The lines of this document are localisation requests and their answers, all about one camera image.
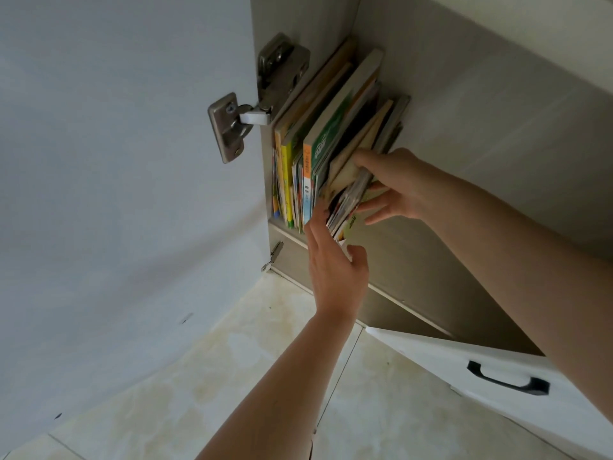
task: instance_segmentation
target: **hand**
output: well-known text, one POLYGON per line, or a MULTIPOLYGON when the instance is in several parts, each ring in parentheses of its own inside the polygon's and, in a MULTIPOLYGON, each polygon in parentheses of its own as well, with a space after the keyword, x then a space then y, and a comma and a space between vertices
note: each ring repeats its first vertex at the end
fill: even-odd
POLYGON ((421 161, 406 148, 398 148, 385 155, 359 148, 352 160, 379 179, 371 185, 371 190, 385 190, 357 208, 358 212, 379 208, 379 211, 364 220, 365 224, 374 224, 392 216, 420 217, 420 197, 415 181, 420 173, 438 171, 437 169, 421 161))
POLYGON ((354 323, 368 287, 368 261, 364 247, 347 246, 345 256, 326 227, 327 212, 319 202, 305 226, 309 274, 317 313, 354 323))

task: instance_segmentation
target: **black drawer handle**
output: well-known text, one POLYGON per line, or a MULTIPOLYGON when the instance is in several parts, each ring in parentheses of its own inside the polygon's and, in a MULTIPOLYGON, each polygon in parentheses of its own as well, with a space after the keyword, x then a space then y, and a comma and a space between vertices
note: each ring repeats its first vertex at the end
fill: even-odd
POLYGON ((486 381, 502 387, 508 387, 509 389, 523 392, 524 394, 549 395, 549 383, 544 379, 530 378, 530 382, 525 386, 514 386, 513 384, 503 383, 502 381, 484 376, 481 372, 481 363, 477 363, 476 361, 470 360, 466 368, 468 368, 468 371, 470 371, 472 374, 477 376, 477 378, 485 379, 486 381))

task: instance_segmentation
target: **yellow book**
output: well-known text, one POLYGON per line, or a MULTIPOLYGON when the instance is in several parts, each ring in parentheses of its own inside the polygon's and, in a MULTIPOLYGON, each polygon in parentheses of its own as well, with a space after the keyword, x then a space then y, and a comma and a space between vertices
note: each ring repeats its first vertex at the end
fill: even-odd
POLYGON ((275 151, 278 154, 279 176, 282 176, 281 199, 284 204, 284 218, 286 218, 287 227, 294 227, 294 216, 292 210, 292 152, 294 148, 283 149, 283 142, 288 131, 295 126, 302 115, 311 107, 314 101, 320 96, 330 82, 338 75, 341 69, 344 69, 348 61, 353 57, 356 51, 357 42, 355 38, 348 38, 332 57, 326 62, 324 67, 319 70, 313 80, 300 93, 298 98, 287 109, 284 115, 275 125, 275 151))

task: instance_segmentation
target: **drawer front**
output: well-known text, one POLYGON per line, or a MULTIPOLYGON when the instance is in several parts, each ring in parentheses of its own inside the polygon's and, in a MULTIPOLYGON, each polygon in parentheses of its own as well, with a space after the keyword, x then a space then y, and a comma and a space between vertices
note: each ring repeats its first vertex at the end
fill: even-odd
POLYGON ((384 329, 367 332, 484 405, 613 458, 613 425, 546 357, 384 329))

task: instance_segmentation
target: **cabinet door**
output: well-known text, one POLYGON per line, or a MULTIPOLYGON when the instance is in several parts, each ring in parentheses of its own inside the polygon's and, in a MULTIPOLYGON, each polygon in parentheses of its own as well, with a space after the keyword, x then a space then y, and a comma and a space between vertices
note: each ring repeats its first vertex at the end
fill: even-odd
POLYGON ((613 458, 613 425, 548 358, 373 327, 367 332, 483 405, 613 458))
POLYGON ((269 258, 250 0, 3 0, 0 453, 178 357, 269 258))

